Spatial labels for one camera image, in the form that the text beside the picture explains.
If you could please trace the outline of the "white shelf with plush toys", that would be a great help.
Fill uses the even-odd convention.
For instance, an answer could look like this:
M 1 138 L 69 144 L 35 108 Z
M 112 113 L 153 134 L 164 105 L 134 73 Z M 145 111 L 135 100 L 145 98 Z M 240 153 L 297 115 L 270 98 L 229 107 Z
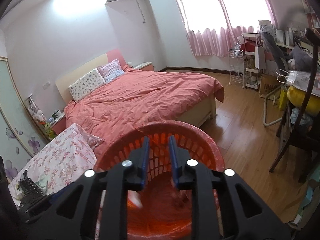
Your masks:
M 30 94 L 25 99 L 25 105 L 28 109 L 33 120 L 39 126 L 42 133 L 46 136 L 49 141 L 52 141 L 56 137 L 56 133 L 52 130 L 47 118 L 45 117 L 43 111 L 41 111 L 38 105 L 33 100 L 33 95 Z

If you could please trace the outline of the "pink nightstand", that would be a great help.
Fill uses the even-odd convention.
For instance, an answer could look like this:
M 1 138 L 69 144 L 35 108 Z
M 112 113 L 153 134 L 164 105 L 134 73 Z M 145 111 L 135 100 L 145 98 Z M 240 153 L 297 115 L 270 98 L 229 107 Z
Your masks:
M 139 65 L 133 67 L 133 69 L 142 70 L 142 71 L 154 71 L 154 66 L 152 62 L 143 62 Z
M 66 117 L 64 113 L 59 116 L 52 114 L 49 118 L 49 124 L 51 129 L 58 135 L 66 129 Z

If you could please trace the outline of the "pink left nightstand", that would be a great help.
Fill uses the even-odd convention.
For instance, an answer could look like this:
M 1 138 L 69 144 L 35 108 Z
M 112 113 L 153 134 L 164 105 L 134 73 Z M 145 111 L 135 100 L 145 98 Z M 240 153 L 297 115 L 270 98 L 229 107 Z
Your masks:
M 52 114 L 49 118 L 49 124 L 51 129 L 58 135 L 66 129 L 66 117 L 64 113 L 59 116 Z

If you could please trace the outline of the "coral pink bed duvet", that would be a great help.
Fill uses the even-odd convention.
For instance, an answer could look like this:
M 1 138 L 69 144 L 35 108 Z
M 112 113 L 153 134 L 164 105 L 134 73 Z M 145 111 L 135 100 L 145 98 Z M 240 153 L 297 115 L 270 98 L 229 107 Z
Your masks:
M 221 83 L 206 74 L 151 72 L 127 67 L 125 74 L 65 107 L 66 125 L 80 125 L 104 143 L 100 158 L 127 132 L 153 121 L 177 120 L 200 127 L 216 115 L 225 97 Z

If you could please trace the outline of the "red plastic laundry basket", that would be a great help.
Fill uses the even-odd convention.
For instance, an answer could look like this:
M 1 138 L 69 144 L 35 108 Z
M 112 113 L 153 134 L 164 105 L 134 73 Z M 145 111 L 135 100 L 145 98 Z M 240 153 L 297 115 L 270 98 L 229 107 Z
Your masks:
M 149 138 L 150 150 L 146 186 L 137 194 L 142 207 L 127 200 L 128 239 L 183 239 L 191 234 L 190 202 L 184 207 L 173 204 L 169 137 L 174 136 L 178 147 L 186 149 L 191 158 L 217 171 L 225 169 L 223 157 L 214 140 L 199 128 L 180 121 L 155 121 L 135 128 L 119 137 L 97 158 L 96 170 L 109 170 L 124 161 L 132 150 L 140 148 L 144 137 Z

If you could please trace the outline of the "beige and pink headboard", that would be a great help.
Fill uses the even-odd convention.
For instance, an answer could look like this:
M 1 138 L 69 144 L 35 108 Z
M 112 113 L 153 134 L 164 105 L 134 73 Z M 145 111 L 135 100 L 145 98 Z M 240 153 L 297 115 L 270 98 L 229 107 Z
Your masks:
M 120 50 L 114 49 L 92 59 L 91 61 L 88 61 L 75 70 L 60 77 L 55 84 L 65 104 L 68 104 L 73 100 L 73 97 L 68 89 L 71 84 L 75 83 L 75 81 L 83 77 L 86 73 L 90 72 L 94 68 L 106 65 L 116 58 L 119 60 L 122 67 L 126 65 L 126 61 Z

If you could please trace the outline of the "frosted glass floral wardrobe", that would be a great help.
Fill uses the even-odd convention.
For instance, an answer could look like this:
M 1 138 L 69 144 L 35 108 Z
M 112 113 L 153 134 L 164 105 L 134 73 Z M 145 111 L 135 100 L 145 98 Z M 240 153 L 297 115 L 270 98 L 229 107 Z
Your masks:
M 1 57 L 0 72 L 1 157 L 7 177 L 13 180 L 48 140 L 30 117 L 4 57 Z

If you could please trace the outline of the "pink sheer window curtain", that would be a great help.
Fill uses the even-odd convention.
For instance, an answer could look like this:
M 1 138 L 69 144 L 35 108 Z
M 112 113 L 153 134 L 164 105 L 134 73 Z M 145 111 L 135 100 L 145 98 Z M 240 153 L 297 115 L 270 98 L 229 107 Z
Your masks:
M 243 33 L 276 23 L 270 0 L 176 0 L 194 56 L 227 55 Z

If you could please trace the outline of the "pink striped pillow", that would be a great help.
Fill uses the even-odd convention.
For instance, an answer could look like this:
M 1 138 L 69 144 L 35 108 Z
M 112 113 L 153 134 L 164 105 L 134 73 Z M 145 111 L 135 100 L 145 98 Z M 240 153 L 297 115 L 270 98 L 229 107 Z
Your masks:
M 98 70 L 106 83 L 110 83 L 116 78 L 125 74 L 118 58 L 114 59 L 104 66 L 98 66 Z

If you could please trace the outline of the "black mesh packaging net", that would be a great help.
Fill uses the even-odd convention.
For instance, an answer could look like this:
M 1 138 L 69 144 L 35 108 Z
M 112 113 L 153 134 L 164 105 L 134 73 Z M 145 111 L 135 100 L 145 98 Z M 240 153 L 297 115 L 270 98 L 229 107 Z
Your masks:
M 20 206 L 36 202 L 43 196 L 43 191 L 28 177 L 27 170 L 23 172 L 18 188 L 22 190 Z

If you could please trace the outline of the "white floral pillow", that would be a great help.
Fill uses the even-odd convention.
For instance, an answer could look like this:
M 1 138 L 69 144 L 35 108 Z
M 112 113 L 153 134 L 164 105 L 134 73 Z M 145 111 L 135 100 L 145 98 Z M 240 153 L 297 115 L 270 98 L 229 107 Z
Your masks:
M 68 90 L 73 100 L 78 103 L 105 83 L 104 78 L 98 69 L 95 68 L 71 84 Z

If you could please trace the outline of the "red woven cloth rag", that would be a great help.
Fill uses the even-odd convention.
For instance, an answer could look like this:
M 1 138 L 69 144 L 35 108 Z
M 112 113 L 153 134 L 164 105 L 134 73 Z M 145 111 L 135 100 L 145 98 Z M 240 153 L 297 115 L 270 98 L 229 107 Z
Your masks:
M 173 179 L 171 179 L 170 182 L 172 185 L 171 197 L 172 197 L 173 204 L 176 207 L 184 207 L 186 204 L 190 202 L 188 191 L 178 190 Z

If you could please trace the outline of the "pink floral table cloth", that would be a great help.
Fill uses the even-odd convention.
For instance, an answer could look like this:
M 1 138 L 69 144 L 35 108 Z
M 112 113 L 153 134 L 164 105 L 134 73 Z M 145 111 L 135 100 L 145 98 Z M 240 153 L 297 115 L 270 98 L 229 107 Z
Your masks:
M 33 182 L 45 174 L 48 179 L 46 194 L 56 193 L 93 168 L 97 161 L 94 150 L 104 141 L 85 132 L 78 124 L 72 124 L 33 157 L 12 182 L 19 183 L 25 170 Z

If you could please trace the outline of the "dark wooden chair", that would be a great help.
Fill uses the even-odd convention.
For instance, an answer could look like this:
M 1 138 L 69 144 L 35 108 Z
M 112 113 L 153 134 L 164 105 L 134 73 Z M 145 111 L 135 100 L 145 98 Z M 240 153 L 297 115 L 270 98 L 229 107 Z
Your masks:
M 289 126 L 287 139 L 280 139 L 281 148 L 276 159 L 269 169 L 270 173 L 275 170 L 276 166 L 278 165 L 290 145 L 295 146 L 296 148 L 300 148 L 301 150 L 306 151 L 308 154 L 311 154 L 312 151 L 315 151 L 317 147 L 317 141 L 309 136 L 309 133 L 306 129 L 302 129 L 300 126 L 303 114 L 305 113 L 305 110 L 311 98 L 313 85 L 316 79 L 319 47 L 319 37 L 313 32 L 312 29 L 306 28 L 305 35 L 306 38 L 312 43 L 312 65 L 310 70 L 309 83 L 296 121 L 293 125 Z

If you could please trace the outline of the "yellow bag on table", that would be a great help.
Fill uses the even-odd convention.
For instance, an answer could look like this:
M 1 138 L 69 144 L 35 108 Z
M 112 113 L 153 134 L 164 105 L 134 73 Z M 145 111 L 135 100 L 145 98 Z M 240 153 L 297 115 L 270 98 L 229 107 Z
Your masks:
M 287 91 L 287 98 L 295 107 L 301 108 L 305 98 L 305 94 L 306 92 L 296 87 L 290 86 Z M 319 110 L 320 98 L 311 94 L 305 112 L 310 116 L 316 117 L 319 113 Z

